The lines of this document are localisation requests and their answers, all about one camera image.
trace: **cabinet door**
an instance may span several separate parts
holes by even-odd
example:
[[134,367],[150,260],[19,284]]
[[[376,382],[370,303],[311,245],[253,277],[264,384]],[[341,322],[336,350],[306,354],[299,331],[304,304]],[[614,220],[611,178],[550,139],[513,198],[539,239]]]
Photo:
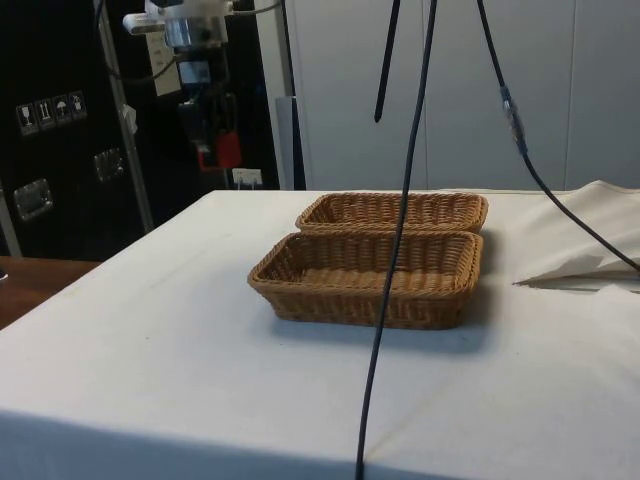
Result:
[[[562,188],[575,2],[485,4],[531,159],[551,188]],[[502,112],[475,0],[438,4],[426,111],[429,188],[537,188]]]
[[[387,101],[373,120],[390,0],[287,3],[300,130],[309,189],[398,189],[418,93],[422,0],[401,6]],[[413,187],[426,187],[424,129]]]
[[578,0],[567,188],[640,187],[640,2]]

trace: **rectangular wicker basket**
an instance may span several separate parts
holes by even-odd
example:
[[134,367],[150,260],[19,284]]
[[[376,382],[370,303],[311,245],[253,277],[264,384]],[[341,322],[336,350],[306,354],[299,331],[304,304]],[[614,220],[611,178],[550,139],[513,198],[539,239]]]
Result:
[[[333,193],[307,208],[296,225],[302,231],[395,230],[400,194]],[[488,202],[470,193],[409,195],[405,232],[431,231],[477,233],[489,210]]]
[[[393,240],[389,232],[294,233],[251,271],[249,284],[284,319],[373,325]],[[481,252],[482,238],[468,232],[405,234],[385,325],[459,325]]]

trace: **table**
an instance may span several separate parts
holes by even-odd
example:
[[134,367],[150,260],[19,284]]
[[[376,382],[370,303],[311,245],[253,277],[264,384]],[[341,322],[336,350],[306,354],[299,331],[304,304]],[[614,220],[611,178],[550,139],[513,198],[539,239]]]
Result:
[[[210,194],[0,332],[0,478],[351,478],[373,330],[246,284],[318,196]],[[637,478],[638,297],[510,285],[546,199],[486,197],[465,325],[384,334],[367,479]]]
[[100,265],[97,262],[0,256],[0,330]]

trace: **wire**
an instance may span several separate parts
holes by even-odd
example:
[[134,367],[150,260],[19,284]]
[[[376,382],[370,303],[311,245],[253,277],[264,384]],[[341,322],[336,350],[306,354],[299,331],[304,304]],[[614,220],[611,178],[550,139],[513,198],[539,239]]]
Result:
[[279,0],[279,1],[275,2],[273,5],[269,5],[268,7],[264,7],[264,8],[257,8],[255,10],[234,11],[232,13],[232,16],[234,16],[234,17],[236,17],[236,16],[237,17],[249,17],[249,16],[252,16],[252,15],[258,15],[260,13],[268,12],[270,10],[275,10],[280,5],[282,5],[282,0]]
[[[491,38],[491,30],[489,29],[489,22],[487,21],[487,13],[484,9],[483,0],[477,0],[478,2],[478,10],[480,11],[480,19],[482,21],[482,29],[484,30],[484,36],[487,40],[487,46],[489,47],[489,54],[491,55],[491,61],[493,62],[493,68],[496,72],[496,77],[498,78],[498,84],[500,85],[500,89],[503,95],[503,100],[505,99],[505,92],[509,102],[511,103],[509,90],[505,85],[504,78],[502,76],[502,71],[500,69],[500,62],[498,61],[498,56],[496,55],[496,49],[493,45],[493,39]],[[627,257],[624,253],[618,250],[616,247],[611,245],[607,240],[605,240],[600,234],[598,234],[595,230],[593,230],[589,225],[584,223],[580,218],[578,218],[571,210],[565,207],[560,200],[553,194],[553,192],[549,189],[549,187],[544,183],[538,172],[534,168],[531,163],[531,159],[529,158],[529,154],[527,153],[527,145],[524,138],[524,129],[522,127],[522,122],[517,114],[515,109],[510,112],[511,114],[515,114],[512,118],[512,129],[514,132],[514,139],[518,144],[518,150],[520,151],[520,155],[522,155],[522,159],[524,160],[524,164],[527,167],[527,170],[533,177],[533,180],[538,184],[540,190],[542,190],[549,200],[551,200],[556,207],[560,209],[562,213],[564,213],[567,217],[569,217],[573,222],[575,222],[580,228],[582,228],[585,232],[591,235],[595,240],[597,240],[602,246],[604,246],[607,250],[613,253],[616,257],[622,260],[624,263],[629,265],[631,268],[640,272],[640,265]]]
[[389,69],[391,68],[391,55],[393,54],[393,43],[396,39],[398,29],[398,15],[400,13],[400,0],[393,0],[391,7],[391,19],[389,20],[389,31],[387,32],[387,44],[384,48],[384,58],[382,60],[382,72],[380,73],[380,86],[378,87],[378,98],[376,100],[376,112],[373,119],[378,123],[382,118],[384,99],[387,95],[387,82],[389,81]]
[[[104,11],[104,2],[105,0],[100,0],[98,2],[98,5],[96,6],[96,14],[94,17],[94,25],[93,25],[93,34],[96,37],[96,39],[100,38],[100,19],[102,18],[102,12]],[[120,80],[122,83],[126,85],[133,85],[133,86],[147,85],[149,83],[153,83],[156,79],[160,78],[162,75],[167,73],[169,69],[176,63],[176,59],[174,57],[171,59],[169,63],[167,63],[164,67],[162,67],[162,69],[159,72],[155,73],[154,75],[149,75],[147,77],[142,77],[142,78],[128,78],[128,77],[123,77],[120,74],[120,72],[113,69],[111,65],[109,65],[109,63],[107,62],[107,58],[104,55],[102,56],[102,60],[105,68],[107,69],[107,72],[109,72],[109,75],[111,75],[114,78],[117,78],[118,80]]]
[[378,323],[376,325],[376,333],[373,340],[373,348],[371,349],[371,361],[369,363],[369,372],[367,375],[367,385],[364,391],[364,401],[362,404],[362,416],[360,418],[360,434],[358,437],[358,455],[356,460],[356,480],[364,478],[364,446],[367,437],[367,420],[369,418],[369,405],[371,403],[371,391],[373,389],[373,379],[376,374],[376,366],[378,364],[378,353],[380,351],[380,341],[382,340],[382,331],[384,329],[385,314],[389,297],[391,294],[391,284],[393,282],[393,274],[396,270],[398,261],[398,253],[400,251],[400,243],[402,241],[402,232],[404,230],[404,221],[407,216],[407,205],[409,203],[409,187],[411,185],[411,169],[413,167],[413,153],[416,147],[416,138],[418,136],[418,128],[420,127],[420,118],[422,116],[422,107],[427,87],[427,74],[429,72],[429,63],[431,59],[431,45],[433,44],[433,30],[436,20],[436,7],[438,0],[431,0],[429,8],[429,22],[427,26],[427,38],[425,40],[424,53],[422,56],[422,69],[420,73],[420,87],[418,90],[418,99],[416,101],[416,110],[413,116],[413,124],[411,125],[411,135],[409,136],[409,147],[407,148],[407,161],[404,171],[404,183],[402,185],[402,197],[400,200],[400,213],[398,214],[398,224],[396,225],[396,234],[393,241],[393,250],[391,254],[391,262],[387,277],[384,283],[382,294],[382,302],[378,313]]

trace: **red component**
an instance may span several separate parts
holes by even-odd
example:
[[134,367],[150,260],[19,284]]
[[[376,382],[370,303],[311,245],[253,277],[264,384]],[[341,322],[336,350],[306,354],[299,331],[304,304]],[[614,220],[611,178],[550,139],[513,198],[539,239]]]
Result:
[[236,168],[242,163],[240,139],[236,132],[223,133],[216,138],[218,167]]

